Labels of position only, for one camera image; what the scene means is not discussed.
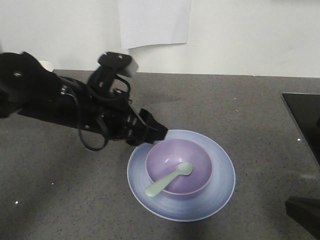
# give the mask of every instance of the white wall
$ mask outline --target white wall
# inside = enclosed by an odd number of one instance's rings
[[[0,39],[57,69],[93,70],[102,52],[128,52],[115,0],[2,1]],[[187,44],[129,53],[140,72],[320,77],[320,1],[193,0]]]
[[[103,52],[128,52],[116,0],[0,0],[0,41],[56,69],[94,70]]]

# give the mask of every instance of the white cup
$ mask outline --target white cup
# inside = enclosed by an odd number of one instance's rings
[[[49,61],[39,61],[39,63],[42,65],[42,67],[43,67],[45,70],[47,70],[47,71],[49,71],[49,72],[53,72],[53,70],[55,69],[55,68],[54,68],[54,65],[53,65],[51,62],[49,62]]]

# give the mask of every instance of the mint green spoon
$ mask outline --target mint green spoon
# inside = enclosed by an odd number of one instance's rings
[[[175,171],[148,186],[144,193],[149,197],[154,197],[163,189],[165,189],[165,187],[168,186],[168,184],[171,183],[176,177],[179,175],[190,175],[193,169],[194,166],[191,162],[182,162],[176,166]]]

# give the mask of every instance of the table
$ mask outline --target table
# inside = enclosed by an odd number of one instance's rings
[[[83,82],[91,74],[56,73]],[[0,239],[313,239],[285,201],[320,199],[320,168],[282,93],[318,94],[319,79],[137,73],[129,81],[136,110],[224,148],[236,172],[229,203],[197,222],[162,219],[128,186],[134,147],[111,141],[90,152],[75,129],[14,114],[0,120]]]

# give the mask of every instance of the bowl rim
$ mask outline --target bowl rim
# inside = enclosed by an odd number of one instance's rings
[[[152,149],[157,146],[158,144],[161,144],[161,143],[164,143],[164,142],[167,142],[167,141],[171,141],[171,140],[184,140],[184,141],[187,141],[187,142],[191,142],[193,144],[196,144],[197,146],[199,146],[205,153],[206,155],[209,157],[210,159],[210,162],[211,162],[211,172],[210,172],[210,176],[208,177],[208,180],[205,182],[205,184],[203,184],[201,187],[199,187],[198,189],[194,190],[194,191],[190,191],[190,192],[185,192],[185,193],[178,193],[178,192],[173,192],[173,191],[168,191],[166,189],[163,189],[162,192],[165,192],[169,195],[173,195],[173,196],[189,196],[189,195],[192,195],[192,194],[195,194],[195,193],[198,193],[199,191],[201,191],[202,189],[204,189],[208,184],[209,182],[211,181],[212,179],[212,176],[213,176],[213,168],[214,168],[214,162],[211,158],[211,156],[207,153],[207,151],[202,147],[200,146],[197,142],[195,141],[192,141],[192,140],[189,140],[189,139],[184,139],[182,137],[176,137],[176,138],[171,138],[171,139],[164,139],[164,140],[161,140],[161,141],[157,141],[153,146],[152,148],[149,150],[148,154],[146,155],[145,157],[145,163],[144,163],[144,167],[145,167],[145,172],[149,178],[149,180],[151,181],[151,184],[154,183],[154,181],[152,180],[149,172],[148,172],[148,168],[147,168],[147,161],[148,161],[148,157],[149,157],[149,154],[150,152],[152,151]]]

